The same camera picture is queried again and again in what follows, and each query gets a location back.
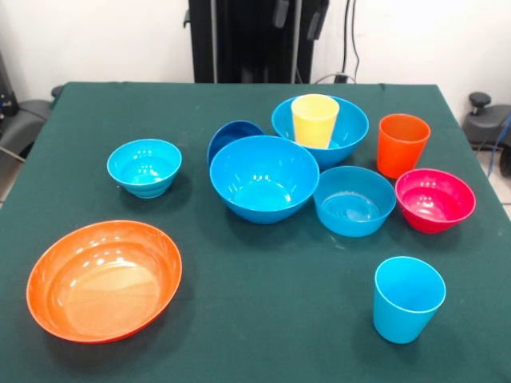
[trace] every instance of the white wall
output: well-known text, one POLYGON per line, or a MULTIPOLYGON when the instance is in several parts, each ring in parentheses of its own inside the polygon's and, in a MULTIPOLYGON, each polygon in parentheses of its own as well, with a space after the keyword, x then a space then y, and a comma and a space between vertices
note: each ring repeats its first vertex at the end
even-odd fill
POLYGON ((67 81, 193 81, 188 0, 0 0, 20 100, 67 81))
MULTIPOLYGON (((340 69, 344 5, 331 1, 312 80, 340 69)), ((71 80, 193 81, 187 8, 188 0, 0 0, 0 50, 21 100, 48 98, 71 80)), ((510 14, 510 0, 358 0, 358 80, 439 84, 458 119, 477 89, 511 103, 510 14)))
MULTIPOLYGON (((342 66, 345 5, 331 1, 315 46, 313 81, 342 66)), ((511 103, 510 15, 510 0, 358 0, 358 82, 438 84, 459 120, 474 90, 511 103)), ((353 74, 352 51, 348 57, 353 74)))

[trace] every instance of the bowl rim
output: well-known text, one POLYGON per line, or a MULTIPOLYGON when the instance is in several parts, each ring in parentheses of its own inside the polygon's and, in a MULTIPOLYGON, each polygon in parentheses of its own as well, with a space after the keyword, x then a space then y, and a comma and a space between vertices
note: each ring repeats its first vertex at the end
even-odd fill
POLYGON ((129 142, 126 142, 125 144, 122 144, 120 147, 118 147, 117 149, 115 149, 112 154, 110 154, 109 158, 106 160, 106 171, 110 174, 110 176, 116 181, 118 182, 119 184, 122 184, 122 185, 125 185, 125 186, 133 186, 133 187, 137 187, 137 186, 148 186, 148 185, 156 185, 156 184, 159 184, 159 183, 162 183, 162 182, 165 182, 166 180, 168 180, 169 178, 172 178, 176 175, 176 173, 179 171, 180 167, 181 167, 181 164, 183 163, 183 155, 181 154, 181 150, 179 150, 179 148, 174 145, 172 142, 168 142, 168 141, 165 141, 165 140, 160 140, 158 138, 142 138, 140 140, 134 140, 134 141, 129 141, 129 142), (177 163, 177 166, 176 168, 174 169, 173 172, 171 172, 169 175, 167 175, 166 177, 164 177, 163 179, 159 180, 159 181, 153 181, 153 182, 144 182, 144 183, 133 183, 133 182, 125 182, 123 180, 120 180, 119 178, 117 178, 116 176, 114 176, 112 174, 112 172, 110 171, 110 162, 112 161, 112 158, 113 156, 118 152, 120 151, 122 148, 124 148, 125 146, 129 146, 131 144, 135 144, 137 142, 141 142, 141 141, 152 141, 152 142, 162 142, 164 144, 167 144, 169 147, 172 148, 172 150, 175 150, 177 152, 177 154, 179 155, 179 161, 177 163))
POLYGON ((473 212, 476 210, 476 206, 477 206, 476 195, 473 192, 472 188, 464 180, 462 180, 461 178, 456 177, 454 174, 449 173, 449 172, 445 172, 445 171, 440 170, 440 169, 415 168, 415 169, 409 170, 408 172, 403 173, 398 178, 398 180, 396 181, 396 184, 394 185, 394 190, 395 190, 396 199, 399 202, 399 206, 401 206, 403 209, 408 211, 410 214, 413 214, 414 217, 418 217, 420 219, 424 219, 427 222, 433 222, 433 223, 460 223, 461 221, 464 221, 465 219, 469 218, 473 214, 473 212), (424 172, 424 171, 433 172, 433 173, 441 173, 441 174, 447 175, 448 177, 450 177, 452 179, 458 180, 469 191, 470 195, 472 196, 472 202, 473 203, 472 203, 472 208, 470 209, 470 211, 467 214, 463 215, 461 218, 456 218, 456 219, 431 219, 431 218, 423 217, 422 215, 417 215, 413 211, 411 211, 408 208, 408 206, 405 205, 403 203, 402 199, 399 197, 398 185, 400 184, 400 182, 402 182, 402 179, 403 179, 404 176, 407 176, 407 175, 409 175, 410 173, 413 173, 413 172, 424 172))
POLYGON ((82 226, 82 227, 79 227, 78 229, 76 230, 73 230, 69 233, 67 233, 66 235, 62 236, 61 238, 59 238, 57 241, 55 241, 54 243, 52 243, 50 245, 50 247, 48 247, 45 252, 38 258, 38 260, 36 261, 36 263, 34 264, 34 266, 32 267, 32 270, 30 272, 30 275, 29 275, 29 278, 27 279, 27 282, 26 282, 26 292, 25 292, 25 299, 26 299, 26 305, 28 306, 28 309, 29 309, 29 312, 30 312, 30 315, 32 316, 32 318, 34 319, 34 321, 44 330, 44 331, 47 331, 48 333, 54 335, 55 337, 57 338, 60 338, 60 339, 65 339, 66 341, 72 341, 72 342, 78 342, 78 343, 88 343, 88 344, 94 344, 94 343, 106 343, 106 342, 114 342, 116 340, 121 340, 121 339, 124 339, 126 337, 129 337, 133 334, 135 334, 136 332, 138 332, 139 330, 142 330, 144 329, 147 325, 149 325, 152 321, 154 321, 158 316, 161 315, 161 313, 163 313, 163 311, 165 310, 165 308, 167 308, 168 304, 172 301, 172 298, 174 298, 174 296, 176 295, 176 292, 177 290, 179 289, 179 285, 181 283, 181 279, 183 278, 183 260, 181 258, 181 253, 179 251, 179 247, 176 245, 176 243, 172 240, 172 238, 170 238, 170 235, 168 235, 167 233, 165 233, 164 231, 162 231, 161 229, 159 229, 158 227, 156 226, 153 226, 153 225, 150 225, 148 223, 143 223, 143 222, 140 222, 140 221, 135 221, 135 220, 131 220, 131 219, 113 219, 113 220, 108 220, 108 221, 100 221, 100 222, 95 222, 95 223, 91 223, 89 225, 85 225, 85 226, 82 226), (68 239, 69 237, 73 236, 73 235, 76 235, 77 233, 80 233, 82 231, 85 231, 85 230, 89 230, 91 227, 96 227, 96 226, 102 226, 102 225, 106 225, 106 224, 111 224, 111 223, 120 223, 120 224, 123 224, 123 223, 128 223, 128 224, 136 224, 140 227, 144 227, 146 229, 150 229, 152 231, 156 231, 160 234, 162 234, 163 236, 167 237, 168 240, 170 240, 170 243, 174 246, 175 250, 176 250, 176 260, 178 261, 177 262, 177 267, 178 267, 178 275, 179 275, 179 278, 176 282, 176 286, 175 288, 173 289, 173 291, 171 290, 170 293, 168 294, 168 297, 164 300, 164 305, 161 307, 160 310, 155 310, 151 316, 149 316, 144 322, 142 322, 139 326, 137 326, 137 328, 135 329, 132 329, 128 332, 126 332, 125 334, 122 334, 122 335, 117 335, 115 337, 103 337, 103 338, 96 338, 96 339, 76 339, 74 337, 70 337, 70 336, 65 336, 65 335, 62 335, 62 334, 59 334, 58 332, 56 331, 53 331, 52 329, 49 329, 45 324, 43 324, 40 320, 39 320, 39 317, 37 315, 35 315, 34 313, 34 308, 33 308, 33 305, 31 304, 31 300, 30 300, 30 292, 29 292, 29 287, 30 287, 30 281, 32 280, 32 278, 34 277, 34 273, 35 271, 37 270, 37 268, 39 267, 39 265, 41 264, 41 262, 48 256, 48 254, 61 242, 65 241, 66 239, 68 239))
POLYGON ((447 295, 447 286, 446 286, 446 281, 444 281, 444 278, 442 277, 442 275, 438 272, 437 269, 435 269, 433 266, 431 266, 428 262, 425 262, 423 261, 422 259, 419 259, 419 258, 415 258, 415 257, 410 257, 410 256, 406 256, 406 255, 398 255, 396 257, 390 257, 390 258, 387 258, 385 259, 384 261, 382 261, 378 267, 376 268, 376 271, 374 272, 374 287, 376 288, 376 290, 379 292, 380 296, 385 299, 390 305, 392 305, 393 307, 401 310, 401 311, 404 311, 404 312, 407 312, 407 313, 411 313, 411 314, 428 314, 428 313, 431 313, 431 312, 434 312, 435 310, 438 310, 438 308, 443 304, 443 302, 446 300, 446 295, 447 295), (435 307, 429 309, 429 310, 409 310, 409 309, 405 309, 404 307, 400 307, 398 305, 396 305, 394 302, 392 302, 380 289, 380 286, 378 284, 378 272, 380 270, 380 268, 387 262, 392 262, 392 261, 395 261, 397 259, 411 259, 415 262, 419 262, 419 263, 423 263, 424 265, 426 265, 427 267, 429 267, 431 270, 434 271, 434 273, 440 278, 440 280, 442 281, 442 285, 443 285, 443 297, 440 301, 440 303, 438 303, 435 307))
MULTIPOLYGON (((385 214, 380 214, 377 218, 373 218, 373 219, 368 219, 367 221, 359 221, 359 223, 369 223, 369 222, 375 222, 375 221, 378 221, 380 219, 386 219, 386 217, 388 217, 390 215, 390 213, 394 210, 394 208, 396 207, 396 195, 395 195, 395 192, 394 192, 394 187, 392 186, 392 184, 389 182, 389 180, 387 178, 385 178, 384 176, 382 176, 381 174, 379 174, 378 172, 375 172, 374 170, 370 170, 368 168, 363 168, 362 166, 354 166, 354 165, 344 165, 344 166, 336 166, 334 168, 330 168, 326 171, 324 171, 323 173, 321 173, 321 176, 323 174, 326 174, 328 172, 339 172, 339 170, 348 170, 348 169, 355 169, 357 171, 363 171, 367 174, 370 174, 372 176, 377 176, 377 178, 379 178, 380 180, 383 180, 385 181, 384 184, 389 188, 389 190, 392 191, 392 196, 394 197, 393 198, 393 202, 391 204, 391 207, 388 209, 388 211, 385 212, 385 214)), ((318 188, 316 188, 314 190, 314 193, 312 195, 313 199, 314 199, 314 203, 316 205, 316 207, 318 208, 321 208, 321 203, 318 201, 317 197, 316 197, 316 191, 317 191, 318 188)), ((332 216, 332 217, 335 217, 336 219, 341 219, 343 221, 347 221, 347 222, 351 222, 353 223, 354 221, 351 221, 349 219, 346 219, 344 217, 338 217, 337 215, 333 215, 331 214, 328 210, 325 210, 325 209, 322 209, 324 212, 326 212, 329 216, 332 216)))
POLYGON ((206 152, 206 161, 208 162, 208 166, 211 166, 211 163, 213 162, 213 159, 209 159, 209 153, 211 151, 211 145, 213 143, 213 141, 216 139, 216 137, 226 128, 229 128, 231 125, 233 124, 238 124, 240 122, 243 122, 245 124, 249 124, 251 125, 253 128, 256 128, 255 130, 259 130, 258 132, 260 132, 260 134, 254 134, 253 136, 263 136, 265 135, 263 129, 258 125, 256 124, 255 122, 252 122, 252 121, 249 121, 249 120, 234 120, 234 121, 229 121, 225 124, 223 124, 214 134, 213 136, 211 137, 211 140, 209 141, 209 144, 208 144, 208 151, 206 152))
MULTIPOLYGON (((285 101, 282 101, 280 104, 278 104, 276 106, 275 109, 273 109, 273 112, 271 113, 271 127, 273 128, 273 131, 275 133, 277 133, 277 135, 281 138, 284 138, 285 140, 288 140, 288 141, 291 141, 291 142, 294 142, 293 140, 290 140, 289 138, 285 137, 285 136, 282 136, 279 131, 277 130, 277 128, 275 127, 275 115, 276 115, 276 112, 277 112, 277 109, 283 107, 286 103, 290 103, 292 104, 293 100, 296 98, 296 97, 300 97, 300 96, 294 96, 294 97, 291 97, 291 98, 288 98, 287 100, 285 101)), ((366 127, 364 129, 364 133, 360 136, 360 138, 358 138, 356 141, 348 144, 348 145, 343 145, 343 146, 338 146, 337 148, 313 148, 311 146, 306 146, 306 145, 299 145, 299 146, 302 146, 308 150, 314 150, 314 151, 319 151, 319 152, 333 152, 333 151, 336 151, 336 150, 341 150, 341 149, 346 149, 346 148, 350 148, 351 146, 354 146, 358 143, 360 143, 360 141, 362 141, 366 136, 367 136, 367 133, 369 132, 369 118, 367 117, 367 115, 364 113, 364 111, 358 106, 356 105, 355 103, 349 101, 349 100, 346 100, 344 98, 341 98, 341 97, 337 97, 337 96, 330 96, 330 95, 324 95, 324 96, 329 96, 331 98, 333 98, 334 100, 336 100, 339 104, 339 107, 342 107, 342 105, 339 103, 342 102, 342 103, 347 103, 347 104, 350 104, 351 106, 355 107, 358 111, 360 111, 360 113, 363 115, 364 117, 364 120, 366 122, 366 127)))
POLYGON ((215 158, 213 158, 213 161, 211 162, 211 166, 209 167, 209 179, 213 185, 213 188, 215 189, 216 193, 222 198, 222 199, 225 199, 226 201, 228 201, 230 204, 236 206, 236 207, 240 207, 242 209, 244 209, 245 211, 253 211, 253 212, 259 212, 259 213, 275 213, 277 211, 286 211, 288 209, 292 209, 294 207, 297 207, 299 206, 300 204, 304 203, 304 202, 307 202, 307 200, 309 198, 311 198, 311 195, 313 195, 314 191, 316 190, 316 188, 318 187, 318 183, 319 183, 319 177, 320 177, 320 172, 319 172, 319 166, 318 166, 318 163, 316 162, 314 156, 312 154, 309 153, 308 150, 306 150, 304 147, 298 145, 296 142, 294 141, 291 141, 291 140, 287 140, 283 137, 278 137, 278 136, 268 136, 268 135, 264 135, 264 136, 249 136, 249 137, 244 137, 244 138, 240 138, 239 140, 236 140, 236 141, 232 141, 230 144, 227 144, 225 145, 223 148, 221 148, 221 150, 218 151, 218 153, 216 154, 215 158), (252 209, 252 208, 249 208, 249 207, 245 207, 243 205, 240 205, 228 198, 226 198, 222 193, 220 193, 216 183, 214 182, 213 180, 213 177, 212 177, 212 170, 214 168, 214 163, 217 161, 217 158, 218 158, 218 155, 226 150, 227 147, 233 145, 233 144, 237 144, 237 142, 240 142, 240 141, 243 141, 243 140, 282 140, 283 142, 288 142, 288 143, 291 143, 293 145, 295 145, 296 147, 300 148, 300 150, 303 150, 305 153, 306 153, 306 157, 309 158, 309 160, 315 165, 315 169, 316 169, 316 177, 315 177, 315 182, 314 182, 314 187, 312 188, 311 192, 310 193, 307 193, 307 196, 303 199, 301 199, 299 202, 296 202, 296 203, 293 203, 293 204, 290 204, 288 206, 286 206, 285 208, 282 208, 282 209, 273 209, 273 210, 257 210, 257 209, 252 209))

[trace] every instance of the floor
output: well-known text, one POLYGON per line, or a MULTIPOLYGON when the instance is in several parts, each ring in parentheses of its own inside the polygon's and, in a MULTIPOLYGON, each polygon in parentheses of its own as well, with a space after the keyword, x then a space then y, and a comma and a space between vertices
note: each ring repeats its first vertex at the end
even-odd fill
MULTIPOLYGON (((479 152, 477 154, 477 159, 486 173, 488 172, 490 157, 491 152, 479 152)), ((500 158, 501 154, 496 152, 495 158, 493 159, 493 171, 489 176, 489 183, 492 185, 495 194, 497 194, 498 199, 501 201, 505 212, 508 213, 509 219, 511 219, 511 177, 504 178, 501 176, 498 165, 500 158)))
MULTIPOLYGON (((0 155, 0 160, 6 160, 3 158, 3 154, 0 155)), ((491 152, 479 152, 477 159, 481 164, 481 167, 485 172, 488 171, 490 162, 491 152)), ((495 154, 493 162, 493 171, 489 177, 489 182, 493 187, 493 190, 497 194, 498 199, 501 201, 503 208, 511 219, 511 178, 504 178, 501 176, 499 171, 498 163, 500 159, 500 153, 495 154)), ((16 160, 7 159, 9 161, 6 170, 0 178, 0 207, 3 205, 3 201, 6 200, 10 189, 13 187, 19 172, 22 170, 22 164, 16 160)))

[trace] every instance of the table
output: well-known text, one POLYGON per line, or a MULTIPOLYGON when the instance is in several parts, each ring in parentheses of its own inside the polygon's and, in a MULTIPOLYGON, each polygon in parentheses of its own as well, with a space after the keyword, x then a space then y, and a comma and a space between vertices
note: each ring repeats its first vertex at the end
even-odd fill
POLYGON ((0 210, 0 371, 3 381, 430 382, 511 380, 511 225, 436 86, 170 85, 73 83, 0 210), (281 223, 257 226, 220 202, 206 148, 230 120, 271 133, 272 109, 302 93, 359 105, 370 131, 346 161, 375 167, 379 119, 424 118, 432 135, 420 165, 464 179, 478 206, 440 235, 410 228, 396 209, 362 239, 330 233, 311 201, 281 223), (109 178, 120 144, 176 144, 183 166, 172 190, 137 199, 109 178), (66 233, 105 219, 167 232, 184 274, 169 308, 139 334, 80 345, 45 333, 26 308, 26 280, 66 233), (371 322, 373 275, 394 255, 436 267, 446 301, 414 343, 393 345, 371 322))

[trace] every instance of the large blue bowl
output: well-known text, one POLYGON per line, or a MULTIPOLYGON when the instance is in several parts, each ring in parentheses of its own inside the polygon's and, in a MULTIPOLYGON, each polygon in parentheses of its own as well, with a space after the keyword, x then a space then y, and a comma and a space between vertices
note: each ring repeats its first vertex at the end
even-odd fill
MULTIPOLYGON (((369 120, 357 105, 339 97, 331 97, 339 103, 340 110, 328 149, 305 147, 318 161, 321 170, 329 169, 348 157, 369 131, 369 120)), ((291 141, 295 140, 291 112, 291 104, 295 98, 285 100, 271 115, 275 132, 291 141)))
POLYGON ((106 168, 110 176, 139 198, 155 198, 165 193, 180 166, 181 153, 163 140, 137 140, 117 148, 106 168))
POLYGON ((327 228, 346 237, 363 237, 383 225, 396 196, 390 182, 377 172, 341 166, 321 174, 314 202, 327 228))
POLYGON ((279 222, 298 211, 319 181, 314 157, 294 142, 275 136, 231 142, 216 154, 209 175, 232 211, 261 224, 279 222))

